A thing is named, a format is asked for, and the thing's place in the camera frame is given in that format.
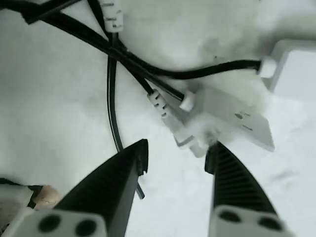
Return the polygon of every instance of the white strain relief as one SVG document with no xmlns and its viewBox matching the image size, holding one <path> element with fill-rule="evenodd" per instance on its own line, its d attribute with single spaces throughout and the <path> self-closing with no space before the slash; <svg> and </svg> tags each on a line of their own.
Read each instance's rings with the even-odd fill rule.
<svg viewBox="0 0 316 237">
<path fill-rule="evenodd" d="M 163 123 L 172 132 L 179 148 L 190 148 L 196 157 L 202 157 L 206 154 L 208 147 L 200 146 L 196 137 L 188 132 L 181 116 L 166 102 L 157 90 L 154 90 L 153 94 L 148 95 L 148 98 L 160 114 Z"/>
<path fill-rule="evenodd" d="M 120 0 L 99 0 L 106 31 L 117 33 L 123 30 L 123 11 Z"/>
<path fill-rule="evenodd" d="M 277 62 L 271 56 L 265 56 L 260 65 L 258 75 L 261 78 L 272 78 L 277 70 Z"/>
</svg>

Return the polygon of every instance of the small hole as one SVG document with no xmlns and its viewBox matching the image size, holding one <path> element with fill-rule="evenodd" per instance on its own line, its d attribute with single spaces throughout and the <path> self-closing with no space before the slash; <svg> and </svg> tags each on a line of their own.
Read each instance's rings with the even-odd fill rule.
<svg viewBox="0 0 316 237">
<path fill-rule="evenodd" d="M 237 118 L 239 118 L 239 119 L 243 119 L 242 115 L 240 115 L 240 114 L 235 114 L 235 116 L 236 116 Z"/>
<path fill-rule="evenodd" d="M 97 224 L 93 220 L 84 220 L 81 221 L 76 226 L 76 234 L 78 236 L 84 237 L 93 234 L 97 227 Z"/>
<path fill-rule="evenodd" d="M 250 128 L 250 127 L 247 127 L 247 126 L 245 126 L 245 125 L 243 125 L 243 127 L 247 128 L 247 129 L 250 130 L 250 131 L 253 131 L 253 129 Z"/>
<path fill-rule="evenodd" d="M 114 6 L 114 3 L 104 3 L 104 4 L 101 4 L 101 6 Z"/>
<path fill-rule="evenodd" d="M 236 213 L 233 213 L 231 211 L 223 211 L 221 212 L 219 217 L 222 218 L 223 220 L 230 221 L 230 222 L 235 222 L 235 223 L 241 222 L 240 217 Z"/>
<path fill-rule="evenodd" d="M 46 216 L 40 221 L 39 230 L 43 233 L 51 232 L 59 226 L 60 220 L 58 215 Z"/>
<path fill-rule="evenodd" d="M 282 226 L 278 221 L 275 219 L 272 219 L 270 217 L 262 217 L 259 221 L 258 224 L 260 226 L 263 226 L 265 228 L 275 230 L 275 231 L 282 231 Z"/>
</svg>

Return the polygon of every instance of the white power adapter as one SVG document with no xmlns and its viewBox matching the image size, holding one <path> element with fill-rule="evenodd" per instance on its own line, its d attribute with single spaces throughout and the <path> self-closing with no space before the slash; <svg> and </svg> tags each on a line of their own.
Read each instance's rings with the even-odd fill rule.
<svg viewBox="0 0 316 237">
<path fill-rule="evenodd" d="M 179 106 L 186 113 L 177 113 L 156 90 L 148 98 L 172 132 L 177 146 L 190 148 L 196 157 L 204 156 L 227 129 L 266 150 L 274 150 L 268 120 L 218 89 L 203 87 L 196 94 L 188 91 Z"/>
<path fill-rule="evenodd" d="M 316 42 L 283 39 L 262 60 L 259 75 L 276 95 L 316 100 Z"/>
</svg>

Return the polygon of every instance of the white fabric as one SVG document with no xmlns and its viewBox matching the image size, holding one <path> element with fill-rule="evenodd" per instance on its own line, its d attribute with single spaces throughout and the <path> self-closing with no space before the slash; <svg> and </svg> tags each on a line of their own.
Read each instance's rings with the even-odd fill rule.
<svg viewBox="0 0 316 237">
<path fill-rule="evenodd" d="M 316 39 L 314 0 L 124 0 L 121 39 L 146 61 L 173 70 L 259 58 L 280 38 Z M 81 1 L 66 12 L 101 32 Z M 106 112 L 107 56 L 60 30 L 0 12 L 0 176 L 68 192 L 116 151 Z M 276 150 L 224 143 L 263 185 L 299 237 L 316 230 L 315 108 L 271 96 L 254 72 L 202 81 L 270 121 Z M 186 88 L 186 83 L 173 81 Z M 135 197 L 126 236 L 207 235 L 212 177 L 204 159 L 179 150 L 146 93 L 118 66 L 117 117 L 125 146 L 149 139 L 146 198 Z"/>
</svg>

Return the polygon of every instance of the white electrical box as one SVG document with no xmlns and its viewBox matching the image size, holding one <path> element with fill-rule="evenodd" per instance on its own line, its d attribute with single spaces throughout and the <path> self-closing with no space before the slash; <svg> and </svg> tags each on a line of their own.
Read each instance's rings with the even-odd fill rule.
<svg viewBox="0 0 316 237">
<path fill-rule="evenodd" d="M 271 64 L 269 68 L 274 72 L 271 78 L 263 78 L 271 92 L 300 100 L 316 100 L 315 41 L 281 40 L 275 45 L 271 58 L 275 68 Z"/>
<path fill-rule="evenodd" d="M 214 134 L 217 137 L 229 128 L 268 151 L 275 149 L 268 120 L 244 102 L 216 88 L 203 87 L 197 92 L 189 116 L 187 129 L 206 144 L 209 137 Z"/>
</svg>

